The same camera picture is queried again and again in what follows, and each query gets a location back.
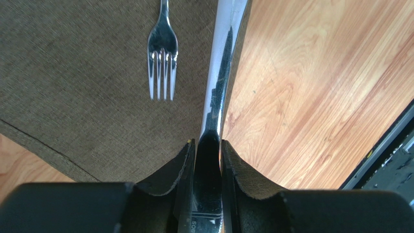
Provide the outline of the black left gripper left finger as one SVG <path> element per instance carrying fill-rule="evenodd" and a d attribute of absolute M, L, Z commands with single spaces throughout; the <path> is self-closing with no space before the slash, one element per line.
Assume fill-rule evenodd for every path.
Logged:
<path fill-rule="evenodd" d="M 24 183 L 0 205 L 3 233 L 180 233 L 195 142 L 144 180 Z"/>

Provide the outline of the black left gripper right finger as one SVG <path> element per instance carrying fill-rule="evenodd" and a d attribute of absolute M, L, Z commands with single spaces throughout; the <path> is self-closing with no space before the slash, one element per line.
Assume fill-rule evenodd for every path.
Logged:
<path fill-rule="evenodd" d="M 221 144 L 227 233 L 411 233 L 414 212 L 400 195 L 366 190 L 289 190 Z"/>

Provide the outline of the olive brown cloth napkin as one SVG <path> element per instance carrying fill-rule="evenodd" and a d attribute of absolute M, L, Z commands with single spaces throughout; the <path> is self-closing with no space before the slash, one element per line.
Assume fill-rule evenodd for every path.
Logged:
<path fill-rule="evenodd" d="M 0 132 L 79 182 L 138 182 L 202 126 L 215 0 L 172 0 L 173 101 L 150 99 L 157 0 L 3 0 Z"/>

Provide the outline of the silver fork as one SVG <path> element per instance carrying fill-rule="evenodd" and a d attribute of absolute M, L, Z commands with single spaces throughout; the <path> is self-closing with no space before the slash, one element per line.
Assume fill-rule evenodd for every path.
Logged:
<path fill-rule="evenodd" d="M 174 99 L 178 40 L 169 19 L 169 1 L 160 1 L 158 20 L 147 41 L 150 98 Z"/>

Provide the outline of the silver table knife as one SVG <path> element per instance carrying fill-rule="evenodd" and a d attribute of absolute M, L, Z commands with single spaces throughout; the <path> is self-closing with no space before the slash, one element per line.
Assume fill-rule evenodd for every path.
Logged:
<path fill-rule="evenodd" d="M 191 182 L 180 211 L 179 233 L 219 233 L 223 228 L 220 146 L 232 61 L 246 0 L 217 6 L 200 138 L 188 174 Z"/>

